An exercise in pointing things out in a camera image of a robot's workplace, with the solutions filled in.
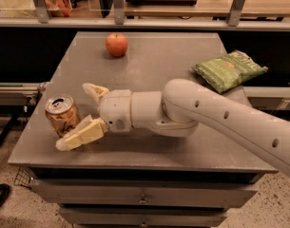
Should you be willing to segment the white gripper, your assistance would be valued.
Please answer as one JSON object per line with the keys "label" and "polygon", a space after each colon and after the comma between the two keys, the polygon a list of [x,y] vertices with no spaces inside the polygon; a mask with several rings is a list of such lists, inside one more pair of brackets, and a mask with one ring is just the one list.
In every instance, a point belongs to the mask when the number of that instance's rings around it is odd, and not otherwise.
{"label": "white gripper", "polygon": [[107,127],[111,132],[129,132],[131,123],[131,96],[128,89],[109,92],[106,87],[91,83],[83,84],[84,92],[99,106],[101,118],[93,119],[90,115],[80,121],[55,144],[60,151],[70,151],[83,144],[95,142],[105,136]]}

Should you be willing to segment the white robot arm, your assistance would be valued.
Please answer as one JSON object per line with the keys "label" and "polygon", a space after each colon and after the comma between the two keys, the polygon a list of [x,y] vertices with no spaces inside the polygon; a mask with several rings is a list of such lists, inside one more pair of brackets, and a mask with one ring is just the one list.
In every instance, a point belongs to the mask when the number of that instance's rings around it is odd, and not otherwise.
{"label": "white robot arm", "polygon": [[290,177],[290,122],[185,79],[169,81],[162,91],[110,91],[89,83],[83,89],[97,104],[99,117],[85,117],[58,140],[60,151],[95,142],[107,131],[144,128],[163,136],[186,137],[197,124],[205,124]]}

